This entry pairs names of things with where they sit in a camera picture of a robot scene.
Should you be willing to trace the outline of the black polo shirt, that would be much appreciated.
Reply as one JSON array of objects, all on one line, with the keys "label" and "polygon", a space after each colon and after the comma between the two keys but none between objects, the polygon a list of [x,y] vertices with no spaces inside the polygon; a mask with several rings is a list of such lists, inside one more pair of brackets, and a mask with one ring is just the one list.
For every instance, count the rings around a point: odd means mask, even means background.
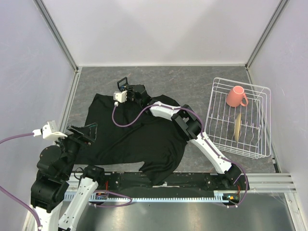
[{"label": "black polo shirt", "polygon": [[114,108],[112,96],[96,94],[86,125],[97,123],[94,144],[79,150],[76,164],[113,165],[143,162],[140,171],[157,185],[180,164],[187,142],[172,121],[152,116],[134,102]]}]

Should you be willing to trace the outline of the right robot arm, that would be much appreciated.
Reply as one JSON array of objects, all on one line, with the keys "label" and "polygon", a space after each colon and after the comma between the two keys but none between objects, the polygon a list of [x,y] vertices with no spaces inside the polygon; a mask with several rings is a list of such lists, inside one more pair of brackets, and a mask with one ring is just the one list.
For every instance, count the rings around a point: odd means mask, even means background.
[{"label": "right robot arm", "polygon": [[190,106],[171,106],[150,97],[144,85],[118,86],[127,100],[137,103],[152,116],[170,120],[180,135],[195,145],[212,163],[220,177],[221,186],[232,189],[240,181],[241,169],[213,144],[204,131],[204,124]]}]

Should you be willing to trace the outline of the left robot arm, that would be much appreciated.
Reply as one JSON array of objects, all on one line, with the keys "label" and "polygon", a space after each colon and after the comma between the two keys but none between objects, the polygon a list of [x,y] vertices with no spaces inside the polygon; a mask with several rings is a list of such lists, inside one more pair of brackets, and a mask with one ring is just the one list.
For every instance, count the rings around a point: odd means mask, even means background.
[{"label": "left robot arm", "polygon": [[67,135],[57,129],[55,121],[48,121],[42,129],[34,131],[35,136],[42,135],[43,139],[55,142],[40,153],[36,181],[31,187],[31,205],[42,231],[75,231],[91,195],[104,187],[104,169],[88,165],[80,177],[75,196],[60,215],[77,154],[96,141],[97,126],[97,123],[84,127],[70,125]]}]

